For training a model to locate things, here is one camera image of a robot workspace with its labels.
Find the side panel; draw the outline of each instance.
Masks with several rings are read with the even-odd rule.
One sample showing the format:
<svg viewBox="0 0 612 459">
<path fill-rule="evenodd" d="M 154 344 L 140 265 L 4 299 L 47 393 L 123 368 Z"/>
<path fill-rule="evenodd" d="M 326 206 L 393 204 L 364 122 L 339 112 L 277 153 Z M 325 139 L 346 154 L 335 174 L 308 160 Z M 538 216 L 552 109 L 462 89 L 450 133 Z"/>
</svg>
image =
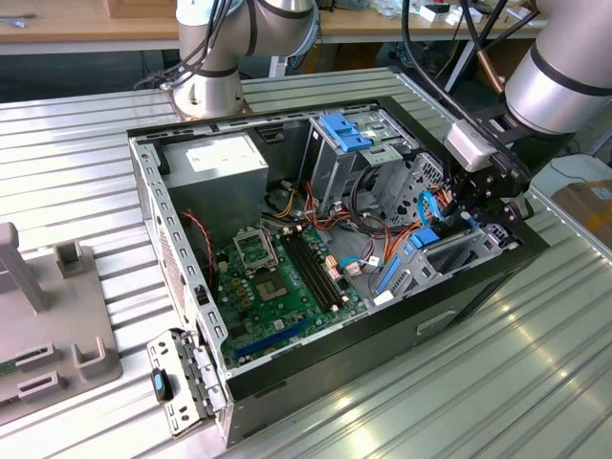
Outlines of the side panel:
<svg viewBox="0 0 612 459">
<path fill-rule="evenodd" d="M 464 311 L 473 312 L 482 304 L 483 298 L 491 292 L 491 285 L 496 289 L 500 282 L 503 283 L 529 264 L 531 260 L 515 266 L 509 272 L 499 273 L 475 284 L 267 389 L 235 401 L 232 416 L 226 418 L 228 424 L 224 428 L 229 436 L 228 446 L 241 442 L 444 331 Z M 407 308 L 410 307 L 408 301 L 405 304 Z"/>
</svg>

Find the metal panel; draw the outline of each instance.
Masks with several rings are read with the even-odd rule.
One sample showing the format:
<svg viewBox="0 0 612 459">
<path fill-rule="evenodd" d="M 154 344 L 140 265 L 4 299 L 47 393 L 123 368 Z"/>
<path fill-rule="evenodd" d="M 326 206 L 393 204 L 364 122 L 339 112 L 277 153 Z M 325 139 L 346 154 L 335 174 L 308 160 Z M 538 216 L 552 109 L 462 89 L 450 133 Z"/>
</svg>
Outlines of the metal panel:
<svg viewBox="0 0 612 459">
<path fill-rule="evenodd" d="M 356 84 L 361 80 L 367 82 Z M 255 110 L 394 95 L 438 139 L 452 121 L 423 90 L 385 69 L 255 80 L 245 84 L 245 92 Z M 131 207 L 134 179 L 122 147 L 124 129 L 178 120 L 150 118 L 146 111 L 145 118 L 125 119 L 130 100 L 159 107 L 162 97 L 142 91 L 0 105 L 7 133 L 0 145 L 0 220 L 12 216 L 28 228 L 22 238 L 26 257 L 69 237 L 94 248 L 123 365 L 118 380 L 0 427 L 3 452 L 207 458 L 223 451 L 213 424 L 172 440 L 148 379 L 144 345 L 178 320 L 140 211 Z M 117 108 L 104 112 L 100 126 L 84 126 L 78 110 L 91 112 L 98 103 Z M 13 122 L 40 123 L 56 110 L 73 114 L 61 128 L 12 134 Z M 106 154 L 117 156 L 107 163 Z M 58 162 L 47 162 L 51 157 Z M 22 165 L 26 160 L 46 163 L 38 163 L 40 173 L 32 175 Z M 530 225 L 553 247 L 477 315 L 226 457 L 609 455 L 611 268 L 547 207 L 535 202 Z"/>
</svg>

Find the blue clip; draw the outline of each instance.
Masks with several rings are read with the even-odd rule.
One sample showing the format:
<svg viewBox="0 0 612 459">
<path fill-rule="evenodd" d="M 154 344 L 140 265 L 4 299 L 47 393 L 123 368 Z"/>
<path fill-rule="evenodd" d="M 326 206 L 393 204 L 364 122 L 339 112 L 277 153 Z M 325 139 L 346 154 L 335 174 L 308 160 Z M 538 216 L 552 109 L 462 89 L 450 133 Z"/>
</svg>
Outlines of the blue clip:
<svg viewBox="0 0 612 459">
<path fill-rule="evenodd" d="M 440 237 L 438 237 L 438 235 L 433 232 L 433 229 L 423 228 L 410 234 L 409 239 L 410 242 L 414 244 L 414 247 L 420 249 L 424 246 L 428 246 L 429 244 L 433 244 L 434 242 L 439 241 Z"/>
<path fill-rule="evenodd" d="M 421 191 L 419 194 L 419 199 L 417 200 L 417 211 L 419 212 L 419 218 L 421 219 L 421 224 L 423 226 L 427 225 L 427 218 L 425 216 L 425 209 L 423 207 L 423 201 L 427 199 L 427 203 L 429 204 L 429 208 L 431 209 L 431 213 L 440 221 L 444 220 L 444 216 L 442 212 L 438 208 L 438 201 L 436 197 L 433 195 L 431 191 L 425 189 Z"/>
<path fill-rule="evenodd" d="M 318 120 L 333 139 L 338 141 L 342 151 L 363 150 L 372 146 L 372 141 L 363 137 L 356 124 L 346 119 L 342 113 L 321 115 Z"/>
</svg>

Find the ram slot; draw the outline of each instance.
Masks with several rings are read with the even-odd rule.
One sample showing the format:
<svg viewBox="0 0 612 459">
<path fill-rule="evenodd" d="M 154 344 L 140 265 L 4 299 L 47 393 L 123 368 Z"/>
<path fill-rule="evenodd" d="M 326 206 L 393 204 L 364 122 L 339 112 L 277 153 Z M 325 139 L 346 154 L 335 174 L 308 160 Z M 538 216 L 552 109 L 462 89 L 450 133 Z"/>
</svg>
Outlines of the ram slot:
<svg viewBox="0 0 612 459">
<path fill-rule="evenodd" d="M 283 237 L 281 244 L 308 290 L 317 300 L 319 310 L 327 313 L 332 306 L 339 306 L 341 298 L 338 290 L 318 263 L 306 241 L 298 234 Z"/>
</svg>

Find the pcie slot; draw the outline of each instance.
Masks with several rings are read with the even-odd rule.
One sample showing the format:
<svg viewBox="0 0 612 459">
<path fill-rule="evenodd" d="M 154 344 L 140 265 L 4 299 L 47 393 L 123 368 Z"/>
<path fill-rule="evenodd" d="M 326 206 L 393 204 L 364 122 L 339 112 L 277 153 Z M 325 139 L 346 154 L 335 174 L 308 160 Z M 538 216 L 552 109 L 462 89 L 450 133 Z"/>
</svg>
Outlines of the pcie slot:
<svg viewBox="0 0 612 459">
<path fill-rule="evenodd" d="M 248 346 L 238 349 L 235 352 L 235 356 L 236 358 L 246 357 L 249 354 L 254 354 L 255 352 L 259 352 L 261 350 L 267 349 L 277 344 L 278 342 L 282 341 L 283 339 L 292 338 L 295 335 L 297 335 L 299 332 L 301 332 L 302 328 L 304 328 L 309 323 L 310 323 L 310 319 L 305 318 L 301 320 L 300 322 L 298 322 L 297 324 L 292 325 L 286 330 L 282 330 L 278 333 L 270 335 L 269 337 L 260 339 L 259 341 L 256 341 L 252 344 L 249 344 Z"/>
<path fill-rule="evenodd" d="M 317 258 L 302 237 L 300 235 L 283 237 L 281 244 L 306 287 L 317 300 L 319 310 L 327 313 L 333 305 L 339 306 L 341 299 L 336 287 L 318 264 Z"/>
</svg>

